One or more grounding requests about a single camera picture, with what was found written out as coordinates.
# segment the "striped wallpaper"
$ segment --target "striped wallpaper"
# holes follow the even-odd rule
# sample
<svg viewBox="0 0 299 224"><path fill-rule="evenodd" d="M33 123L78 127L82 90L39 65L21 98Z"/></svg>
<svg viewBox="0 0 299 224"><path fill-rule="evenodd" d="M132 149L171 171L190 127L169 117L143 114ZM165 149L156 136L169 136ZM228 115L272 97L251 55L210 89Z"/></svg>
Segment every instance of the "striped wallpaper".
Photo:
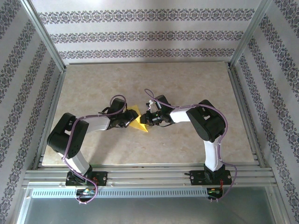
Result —
<svg viewBox="0 0 299 224"><path fill-rule="evenodd" d="M0 224L10 223L60 71L18 0L0 0Z"/></svg>
<svg viewBox="0 0 299 224"><path fill-rule="evenodd" d="M299 223L298 2L271 2L235 68L291 223Z"/></svg>
<svg viewBox="0 0 299 224"><path fill-rule="evenodd" d="M260 0L33 0L66 64L226 61Z"/></svg>

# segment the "marble-pattern surface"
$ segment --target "marble-pattern surface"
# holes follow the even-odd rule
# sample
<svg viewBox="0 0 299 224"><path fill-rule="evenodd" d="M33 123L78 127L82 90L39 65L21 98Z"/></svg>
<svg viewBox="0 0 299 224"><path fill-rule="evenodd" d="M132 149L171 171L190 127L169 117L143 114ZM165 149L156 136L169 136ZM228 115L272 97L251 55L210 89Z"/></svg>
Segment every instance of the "marble-pattern surface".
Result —
<svg viewBox="0 0 299 224"><path fill-rule="evenodd" d="M228 119L222 158L228 162L253 162L252 152L225 63L128 63L68 66L53 126L65 112L77 117L95 114L109 106L110 98L123 94L128 105L145 113L149 97L164 94L172 105L189 105L208 99ZM190 122L170 127L132 127L96 131L85 136L81 152L90 164L195 163L205 161L203 140ZM47 147L43 165L62 165Z"/></svg>

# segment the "purple cable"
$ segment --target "purple cable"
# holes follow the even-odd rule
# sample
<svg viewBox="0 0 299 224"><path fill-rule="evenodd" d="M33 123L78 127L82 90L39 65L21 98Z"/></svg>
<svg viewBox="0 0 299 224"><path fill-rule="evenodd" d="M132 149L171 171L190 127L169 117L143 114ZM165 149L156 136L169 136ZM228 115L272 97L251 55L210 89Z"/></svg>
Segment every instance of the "purple cable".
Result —
<svg viewBox="0 0 299 224"><path fill-rule="evenodd" d="M206 108L209 108L215 112L217 112L224 120L224 123L225 123L225 130L224 130L224 133L223 135L220 137L220 139L218 140L218 146L217 146L217 155L218 155L218 158L219 160L224 164L224 165L227 165L227 166L231 166L231 167L234 167L235 168L235 176L234 176L234 179L232 180L232 183L230 184L228 190L225 192L224 195L222 195L221 198L217 199L216 201L220 201L222 200L222 198L224 198L225 195L227 195L229 193L229 191L232 189L233 185L234 185L234 182L237 178L237 173L238 173L238 170L237 170L237 167L234 165L234 164L230 164L230 163L226 163L224 162L221 157L220 157L220 144L221 144L221 141L222 139L224 138L224 136L226 135L226 133L228 132L228 120L226 119L226 117L224 116L223 113L221 113L219 110L217 110L216 108L212 107L212 106L209 106L209 105L205 105L205 104L192 104L192 105L188 105L188 106L171 106L169 104L166 104L166 103L163 103L161 102L160 100L157 100L155 99L155 96L154 96L154 93L149 90L149 89L144 89L145 93L154 101L158 102L159 104L162 104L164 106L167 106L167 107L170 107L170 108L173 108L173 109L186 109L186 108L193 108L193 107L197 107L197 106L202 106L202 107L206 107Z"/></svg>
<svg viewBox="0 0 299 224"><path fill-rule="evenodd" d="M77 120L75 120L75 122L74 122L74 124L73 124L73 126L72 126L72 128L71 128L71 134L70 134L70 137L69 137L69 141L67 142L67 146L66 146L65 153L64 153L64 156L63 156L63 158L62 158L62 161L67 165L67 167L68 167L71 171L73 171L74 174L76 174L77 176L80 176L81 178L83 178L83 179L86 180L86 181L89 181L90 183L92 183L92 184L95 186L95 193L94 193L94 195L92 196L92 198L90 198L88 201L86 201L86 202L81 201L81 200L80 200L80 196L78 197L78 199L76 198L77 201L79 201L79 203L81 203L81 204L87 204L87 203L91 202L91 201L97 196L97 194L98 194L98 186L97 186L97 184L96 184L95 182L93 182L93 181L90 180L89 178L85 177L84 175L82 175L82 174L78 173L76 170L74 170L74 169L69 165L69 163L66 161L66 156L67 156L67 154L68 154L68 152L69 152L69 150L70 150L71 140L72 140L72 138L73 138L74 130L75 130L75 127L76 127L77 123L78 123L80 120L84 120L84 119L86 119L86 118L94 118L94 117L102 117L102 116L112 116L112 115L116 115L116 114L122 112L122 111L126 108L127 100L126 100L126 98L125 98L123 95L115 95L115 96L112 97L111 100L110 100L110 106L111 106L112 100L113 100L114 98L116 98L116 97L122 97L122 98L124 99L124 101L125 101L124 106L123 106L119 111L114 112L114 113L110 113L110 114L93 114L93 115L86 115L86 116L80 117L80 118L78 118Z"/></svg>

